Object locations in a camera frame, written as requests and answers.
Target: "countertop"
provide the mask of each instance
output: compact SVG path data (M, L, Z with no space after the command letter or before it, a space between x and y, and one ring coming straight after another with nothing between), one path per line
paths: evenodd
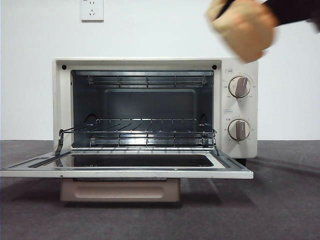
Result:
M1 141L1 166L52 151ZM182 179L181 205L65 203L60 179L1 178L1 240L318 240L320 141L259 141L254 179Z

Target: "white wall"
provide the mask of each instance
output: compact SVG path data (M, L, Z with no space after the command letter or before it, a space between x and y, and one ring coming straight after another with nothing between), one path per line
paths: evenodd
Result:
M209 0L104 0L81 23L79 0L1 0L1 139L52 140L56 57L228 57L204 19ZM259 139L320 140L320 34L281 27L260 61Z

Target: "oven cavity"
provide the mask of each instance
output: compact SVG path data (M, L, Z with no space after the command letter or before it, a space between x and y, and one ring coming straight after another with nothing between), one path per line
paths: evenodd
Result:
M212 70L73 70L74 148L215 148Z

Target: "electrical socket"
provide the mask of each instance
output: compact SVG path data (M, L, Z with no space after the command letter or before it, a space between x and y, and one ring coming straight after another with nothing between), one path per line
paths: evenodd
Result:
M103 22L104 0L80 0L80 17L83 22Z

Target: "knob label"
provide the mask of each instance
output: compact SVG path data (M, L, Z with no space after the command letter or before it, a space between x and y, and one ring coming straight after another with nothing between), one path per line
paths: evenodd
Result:
M232 68L226 68L224 71L226 74L232 74L234 72Z
M225 109L225 110L224 110L224 113L225 113L225 114L232 114L233 111L232 111L232 109Z

